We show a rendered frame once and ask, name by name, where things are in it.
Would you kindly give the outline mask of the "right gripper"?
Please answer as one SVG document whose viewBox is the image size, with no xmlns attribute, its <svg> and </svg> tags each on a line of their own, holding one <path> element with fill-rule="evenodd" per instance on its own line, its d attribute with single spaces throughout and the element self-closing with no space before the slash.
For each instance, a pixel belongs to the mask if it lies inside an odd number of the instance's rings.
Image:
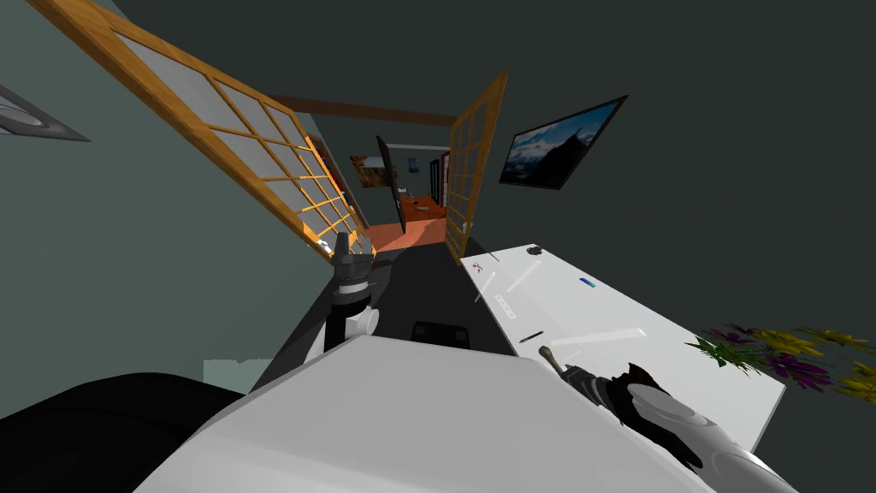
<svg viewBox="0 0 876 493">
<path fill-rule="evenodd" d="M 538 353 L 553 368 L 553 371 L 557 375 L 560 375 L 560 379 L 563 382 L 568 383 L 593 404 L 603 404 L 599 388 L 600 377 L 596 377 L 576 365 L 562 366 L 553 356 L 551 349 L 547 346 L 539 347 Z"/>
</svg>

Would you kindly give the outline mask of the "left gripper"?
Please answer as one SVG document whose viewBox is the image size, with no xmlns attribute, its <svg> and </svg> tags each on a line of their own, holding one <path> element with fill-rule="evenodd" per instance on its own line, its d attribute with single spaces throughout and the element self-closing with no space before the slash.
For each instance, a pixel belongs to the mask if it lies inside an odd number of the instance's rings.
<svg viewBox="0 0 876 493">
<path fill-rule="evenodd" d="M 331 264 L 334 278 L 338 283 L 367 282 L 374 256 L 372 254 L 351 253 L 349 234 L 340 232 L 336 236 L 334 255 Z"/>
</svg>

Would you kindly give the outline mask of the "dark door leaf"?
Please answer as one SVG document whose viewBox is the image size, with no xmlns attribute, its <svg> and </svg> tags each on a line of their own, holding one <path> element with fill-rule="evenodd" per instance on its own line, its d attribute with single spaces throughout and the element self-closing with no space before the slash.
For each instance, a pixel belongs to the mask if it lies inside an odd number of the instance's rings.
<svg viewBox="0 0 876 493">
<path fill-rule="evenodd" d="M 392 164 L 392 160 L 391 160 L 391 156 L 390 156 L 390 150 L 389 150 L 386 142 L 379 135 L 376 136 L 376 142 L 378 144 L 379 151 L 381 153 L 382 166 L 384 166 L 387 182 L 388 182 L 388 185 L 389 185 L 391 192 L 392 192 L 395 209 L 396 209 L 398 217 L 399 217 L 400 227 L 401 227 L 402 233 L 404 234 L 406 232 L 405 214 L 404 214 L 403 207 L 402 207 L 401 201 L 400 201 L 400 192 L 399 192 L 398 182 L 396 179 L 395 168 Z"/>
</svg>

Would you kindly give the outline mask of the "white table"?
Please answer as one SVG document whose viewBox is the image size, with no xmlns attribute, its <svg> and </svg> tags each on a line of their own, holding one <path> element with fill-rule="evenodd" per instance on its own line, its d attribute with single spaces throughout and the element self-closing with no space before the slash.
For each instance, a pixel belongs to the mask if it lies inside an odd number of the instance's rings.
<svg viewBox="0 0 876 493">
<path fill-rule="evenodd" d="M 548 251 L 528 254 L 528 247 L 462 261 L 517 356 L 539 360 L 539 347 L 547 346 L 561 364 L 600 377 L 616 377 L 629 363 L 641 366 L 662 389 L 716 422 L 739 446 L 756 449 L 785 392 L 782 383 L 720 367 L 689 345 L 695 336 L 679 324 Z M 543 336 L 518 343 L 542 330 Z"/>
</svg>

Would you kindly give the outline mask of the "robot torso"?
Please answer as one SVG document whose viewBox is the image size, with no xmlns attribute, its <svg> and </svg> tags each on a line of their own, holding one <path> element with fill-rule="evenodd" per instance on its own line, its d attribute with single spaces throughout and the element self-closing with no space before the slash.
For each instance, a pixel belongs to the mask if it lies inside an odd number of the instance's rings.
<svg viewBox="0 0 876 493">
<path fill-rule="evenodd" d="M 134 493 L 713 493 L 544 364 L 358 336 L 219 412 Z"/>
</svg>

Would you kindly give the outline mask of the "narrow wooden glazed door leaf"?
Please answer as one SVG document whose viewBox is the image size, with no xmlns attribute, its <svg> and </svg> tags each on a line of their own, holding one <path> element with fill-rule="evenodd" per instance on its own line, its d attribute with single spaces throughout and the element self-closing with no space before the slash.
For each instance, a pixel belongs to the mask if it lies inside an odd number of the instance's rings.
<svg viewBox="0 0 876 493">
<path fill-rule="evenodd" d="M 507 78 L 507 73 L 499 74 L 451 126 L 446 244 L 459 265 L 473 230 L 476 203 Z"/>
</svg>

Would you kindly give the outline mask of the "large wooden glazed door leaf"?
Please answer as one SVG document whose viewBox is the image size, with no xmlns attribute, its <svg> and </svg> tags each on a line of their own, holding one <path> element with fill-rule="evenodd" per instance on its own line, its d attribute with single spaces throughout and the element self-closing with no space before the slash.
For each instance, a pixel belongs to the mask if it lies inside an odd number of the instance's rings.
<svg viewBox="0 0 876 493">
<path fill-rule="evenodd" d="M 375 248 L 298 116 L 92 0 L 27 0 L 325 259 Z"/>
</svg>

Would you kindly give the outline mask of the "black framed sky picture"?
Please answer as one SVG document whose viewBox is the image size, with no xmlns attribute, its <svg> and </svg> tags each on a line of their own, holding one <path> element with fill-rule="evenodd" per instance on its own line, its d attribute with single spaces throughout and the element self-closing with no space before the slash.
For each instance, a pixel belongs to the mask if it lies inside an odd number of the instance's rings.
<svg viewBox="0 0 876 493">
<path fill-rule="evenodd" d="M 561 189 L 627 98 L 624 95 L 516 134 L 499 183 Z"/>
</svg>

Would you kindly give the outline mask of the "yellow and purple flowers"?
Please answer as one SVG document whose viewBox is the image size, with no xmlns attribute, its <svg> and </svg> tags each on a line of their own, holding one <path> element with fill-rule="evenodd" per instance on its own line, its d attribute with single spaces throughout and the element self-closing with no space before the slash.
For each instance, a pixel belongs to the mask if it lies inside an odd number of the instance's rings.
<svg viewBox="0 0 876 493">
<path fill-rule="evenodd" d="M 794 383 L 802 390 L 831 390 L 876 407 L 876 342 L 801 326 L 789 331 L 727 324 L 689 345 L 720 367 L 734 367 Z"/>
</svg>

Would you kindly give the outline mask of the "brown wall picture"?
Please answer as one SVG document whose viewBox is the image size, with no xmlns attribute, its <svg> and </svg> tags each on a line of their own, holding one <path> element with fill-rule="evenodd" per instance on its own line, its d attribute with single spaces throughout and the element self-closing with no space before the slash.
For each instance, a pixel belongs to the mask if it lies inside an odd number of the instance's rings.
<svg viewBox="0 0 876 493">
<path fill-rule="evenodd" d="M 350 156 L 350 160 L 362 187 L 388 186 L 386 168 L 381 157 Z"/>
</svg>

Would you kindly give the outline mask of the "grey framed wall picture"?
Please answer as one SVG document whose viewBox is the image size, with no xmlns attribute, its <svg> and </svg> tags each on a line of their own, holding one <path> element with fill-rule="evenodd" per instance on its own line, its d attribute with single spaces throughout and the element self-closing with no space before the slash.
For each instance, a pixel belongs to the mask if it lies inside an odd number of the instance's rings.
<svg viewBox="0 0 876 493">
<path fill-rule="evenodd" d="M 0 85 L 0 134 L 90 142 L 3 85 Z"/>
</svg>

